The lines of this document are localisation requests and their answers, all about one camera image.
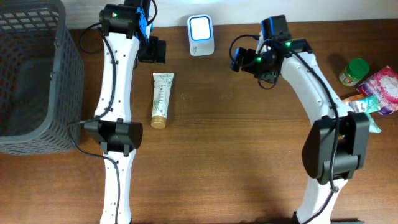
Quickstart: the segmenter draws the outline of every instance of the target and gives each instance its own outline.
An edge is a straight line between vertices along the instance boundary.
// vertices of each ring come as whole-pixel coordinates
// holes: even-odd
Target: gray plastic basket
[[[73,149],[66,127],[81,118],[83,83],[61,1],[0,1],[0,152]]]

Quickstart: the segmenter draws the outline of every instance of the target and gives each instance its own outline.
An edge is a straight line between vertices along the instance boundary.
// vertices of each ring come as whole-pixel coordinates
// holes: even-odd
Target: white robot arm
[[[131,223],[131,169],[142,140],[142,124],[131,122],[132,74],[138,61],[165,63],[165,41],[150,36],[150,4],[150,0],[125,0],[123,5],[106,5],[99,15],[104,40],[103,83],[95,119],[85,123],[85,130],[104,152],[101,224]]]
[[[261,24],[260,35],[240,36],[257,39],[256,50],[238,48],[234,58],[230,50],[231,69],[238,72],[242,68],[242,71],[253,74],[260,86],[261,81],[276,84],[278,76],[282,75],[296,92],[312,130],[302,153],[309,175],[307,190],[303,203],[294,213],[294,221],[298,224],[330,223],[339,190],[352,178],[354,171],[363,166],[369,121],[364,114],[353,114],[333,91],[307,41],[291,40],[285,16],[270,17]],[[337,121],[341,124],[338,130],[344,136],[340,141],[334,136]]]

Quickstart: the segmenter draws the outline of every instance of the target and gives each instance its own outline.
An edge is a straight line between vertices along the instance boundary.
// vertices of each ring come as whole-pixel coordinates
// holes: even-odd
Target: wooden table
[[[320,68],[342,98],[356,93],[337,79],[354,57],[371,72],[398,71],[398,21],[298,22]],[[192,57],[187,28],[156,28],[167,41],[167,64],[140,63],[134,71],[133,120],[144,139],[133,164],[134,223],[250,223],[290,218],[302,202],[307,174],[301,150],[310,130],[289,84],[262,90],[252,75],[229,69],[228,48],[260,25],[215,26],[213,55]],[[72,32],[78,39],[80,30]],[[86,46],[101,45],[93,30]],[[236,46],[252,47],[243,39]],[[83,117],[92,118],[101,89],[103,54],[85,55]],[[152,73],[174,72],[167,127],[150,126]],[[332,218],[398,222],[398,113],[373,114],[382,129],[371,134],[365,166],[342,190]],[[87,134],[81,147],[101,153]],[[99,223],[104,164],[77,151],[34,156],[0,155],[1,223]]]

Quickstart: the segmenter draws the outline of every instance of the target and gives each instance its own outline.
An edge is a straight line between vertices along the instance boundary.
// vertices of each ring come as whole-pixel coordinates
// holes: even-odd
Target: gold cap
[[[163,116],[153,116],[150,125],[157,129],[166,128],[166,118]]]

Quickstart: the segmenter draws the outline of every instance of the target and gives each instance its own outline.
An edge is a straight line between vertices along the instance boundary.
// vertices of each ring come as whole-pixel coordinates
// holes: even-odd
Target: white wall
[[[98,22],[106,4],[124,0],[62,0],[69,29]],[[185,26],[188,16],[208,14],[214,25],[259,23],[285,14],[288,21],[398,18],[398,0],[156,0],[155,26]]]

